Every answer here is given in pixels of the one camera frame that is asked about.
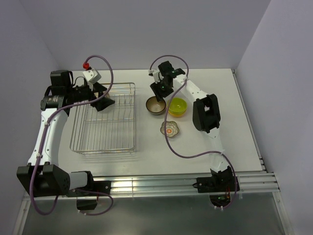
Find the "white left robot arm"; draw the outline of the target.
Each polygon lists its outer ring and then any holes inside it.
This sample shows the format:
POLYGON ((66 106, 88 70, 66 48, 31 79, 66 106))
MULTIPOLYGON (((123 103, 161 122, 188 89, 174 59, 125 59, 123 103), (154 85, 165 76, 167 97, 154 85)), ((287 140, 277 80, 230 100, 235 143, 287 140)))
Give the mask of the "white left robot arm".
POLYGON ((83 195, 95 191, 90 171, 68 173, 59 168, 59 147, 63 128, 74 104, 90 104, 102 111, 114 104, 108 89, 98 83, 100 73, 93 68, 83 72, 83 85, 74 84, 73 73, 57 70, 50 74, 51 85, 41 100, 41 126, 27 165, 17 169, 17 178, 30 196, 68 195, 78 189, 83 195))

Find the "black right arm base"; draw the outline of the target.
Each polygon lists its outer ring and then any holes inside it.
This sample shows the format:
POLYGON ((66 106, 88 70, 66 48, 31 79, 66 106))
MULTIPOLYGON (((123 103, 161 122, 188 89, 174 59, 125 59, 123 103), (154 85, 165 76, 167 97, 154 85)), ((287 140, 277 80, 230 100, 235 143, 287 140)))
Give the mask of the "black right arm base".
POLYGON ((212 205, 221 210, 231 204, 240 190, 238 178, 230 167, 218 172, 211 170, 210 177, 198 177, 192 186, 198 193, 218 193, 209 198, 212 205))

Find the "dark patterned ceramic bowl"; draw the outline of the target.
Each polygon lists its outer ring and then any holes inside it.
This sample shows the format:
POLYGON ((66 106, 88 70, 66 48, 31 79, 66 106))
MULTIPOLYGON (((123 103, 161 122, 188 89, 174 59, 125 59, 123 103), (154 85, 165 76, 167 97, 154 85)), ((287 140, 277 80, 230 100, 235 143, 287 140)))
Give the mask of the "dark patterned ceramic bowl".
POLYGON ((145 106, 148 112, 155 116, 164 114, 166 110, 165 100, 157 101, 157 98, 155 96, 148 98, 145 106))

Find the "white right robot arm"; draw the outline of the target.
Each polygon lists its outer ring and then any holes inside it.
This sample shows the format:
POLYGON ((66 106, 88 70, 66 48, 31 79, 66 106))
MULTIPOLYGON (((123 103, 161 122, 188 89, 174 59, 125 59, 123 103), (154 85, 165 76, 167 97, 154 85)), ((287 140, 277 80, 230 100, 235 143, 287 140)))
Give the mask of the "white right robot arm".
POLYGON ((212 187, 221 191, 228 186, 231 180, 236 179, 235 170, 228 157, 224 154, 222 142, 220 139, 220 121, 221 114, 218 98, 215 94, 208 94, 202 91, 189 78, 189 68, 173 68, 169 61, 161 63, 157 69, 152 67, 148 70, 148 75, 154 79, 150 88, 156 95, 157 101, 163 101, 169 95, 169 104, 174 100, 178 92, 181 92, 192 103, 192 122, 196 130, 205 132, 216 145, 215 150, 209 150, 204 153, 184 156, 177 153, 170 145, 168 134, 165 135, 165 141, 169 149, 178 157, 183 159, 193 159, 196 157, 210 154, 212 157, 211 178, 212 187))

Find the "lime green plastic bowl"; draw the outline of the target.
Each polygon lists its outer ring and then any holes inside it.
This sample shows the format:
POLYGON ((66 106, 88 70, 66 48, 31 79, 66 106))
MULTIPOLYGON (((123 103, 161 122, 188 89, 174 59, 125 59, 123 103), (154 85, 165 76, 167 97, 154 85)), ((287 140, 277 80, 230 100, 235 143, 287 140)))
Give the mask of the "lime green plastic bowl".
POLYGON ((168 102, 169 110, 173 113, 183 112, 187 110, 187 103, 184 99, 174 97, 171 102, 168 102))

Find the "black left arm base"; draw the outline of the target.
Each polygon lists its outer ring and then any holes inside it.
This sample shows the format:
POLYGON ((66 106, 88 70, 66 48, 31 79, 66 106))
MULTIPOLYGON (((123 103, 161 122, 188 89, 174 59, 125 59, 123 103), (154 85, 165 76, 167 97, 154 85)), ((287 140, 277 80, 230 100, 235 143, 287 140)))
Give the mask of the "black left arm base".
POLYGON ((111 181, 95 181, 92 188, 72 189, 66 195, 76 199, 76 208, 86 214, 99 214, 102 209, 107 212, 113 206, 111 181))

